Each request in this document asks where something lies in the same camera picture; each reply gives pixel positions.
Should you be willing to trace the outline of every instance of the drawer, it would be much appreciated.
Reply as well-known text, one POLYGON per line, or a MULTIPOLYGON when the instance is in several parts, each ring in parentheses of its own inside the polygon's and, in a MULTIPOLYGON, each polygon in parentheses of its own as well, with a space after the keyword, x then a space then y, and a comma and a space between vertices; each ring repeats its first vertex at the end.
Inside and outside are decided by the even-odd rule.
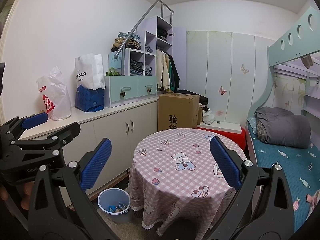
POLYGON ((111 102, 136 98, 138 96, 137 76, 111 76, 109 78, 111 102), (124 97, 120 96, 122 91, 125 92, 124 97))
POLYGON ((156 76, 138 76, 138 97, 153 95, 157 92, 156 76))

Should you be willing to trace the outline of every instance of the tablecloth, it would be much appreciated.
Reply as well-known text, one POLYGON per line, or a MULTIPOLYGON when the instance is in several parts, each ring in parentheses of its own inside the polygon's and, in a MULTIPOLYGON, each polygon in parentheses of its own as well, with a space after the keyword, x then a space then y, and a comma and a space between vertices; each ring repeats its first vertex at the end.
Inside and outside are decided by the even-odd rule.
POLYGON ((161 221, 157 230, 161 236, 175 219, 185 217, 197 225, 196 240, 202 239, 222 200, 225 209, 235 194, 210 152, 210 140, 216 135, 228 149, 246 159, 230 139, 197 129, 164 130, 137 145, 129 187, 131 208, 144 208, 143 228, 150 229, 161 221))

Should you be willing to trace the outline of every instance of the bed frame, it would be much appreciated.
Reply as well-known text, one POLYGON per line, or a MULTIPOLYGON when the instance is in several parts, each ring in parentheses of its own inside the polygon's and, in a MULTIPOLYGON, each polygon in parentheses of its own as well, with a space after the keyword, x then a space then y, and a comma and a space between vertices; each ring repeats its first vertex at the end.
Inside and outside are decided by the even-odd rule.
MULTIPOLYGON (((310 7, 304 15, 271 47, 267 47, 268 54, 268 81, 266 89, 259 100, 254 103, 248 112, 248 118, 254 117, 254 113, 257 109, 263 106, 267 101, 273 87, 273 71, 280 69, 282 73, 287 75, 301 75, 301 72, 306 73, 307 77, 306 91, 310 87, 310 78, 319 78, 320 73, 316 71, 303 68, 301 66, 288 63, 289 61, 297 58, 313 54, 320 51, 320 13, 314 8, 310 7)), ((248 122, 245 127, 246 140, 249 150, 250 160, 257 164, 256 153, 253 147, 251 135, 248 130, 248 122)), ((259 196, 261 187, 257 187, 252 197, 252 212, 254 211, 259 196)), ((320 205, 314 209, 308 220, 298 229, 291 239, 304 239, 308 235, 308 230, 313 223, 316 223, 320 217, 320 205)))

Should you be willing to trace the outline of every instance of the blue bag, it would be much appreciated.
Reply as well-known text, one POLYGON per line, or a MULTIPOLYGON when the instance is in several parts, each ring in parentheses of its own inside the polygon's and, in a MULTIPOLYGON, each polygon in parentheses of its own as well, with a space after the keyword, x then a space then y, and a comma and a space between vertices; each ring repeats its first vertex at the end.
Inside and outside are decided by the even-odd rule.
POLYGON ((75 107, 84 112, 96 112, 103 110, 104 89, 87 89, 80 85, 76 91, 75 107))

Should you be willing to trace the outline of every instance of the human hand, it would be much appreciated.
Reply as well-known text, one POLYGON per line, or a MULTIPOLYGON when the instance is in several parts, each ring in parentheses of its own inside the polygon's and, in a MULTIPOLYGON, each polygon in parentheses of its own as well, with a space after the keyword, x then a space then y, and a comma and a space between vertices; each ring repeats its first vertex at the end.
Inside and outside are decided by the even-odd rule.
MULTIPOLYGON (((23 191, 25 195, 23 196, 20 204, 21 207, 25 210, 29 210, 30 195, 32 192, 33 184, 33 181, 31 181, 23 185, 23 191)), ((7 190, 3 186, 0 187, 0 197, 4 201, 6 201, 9 197, 7 190)))

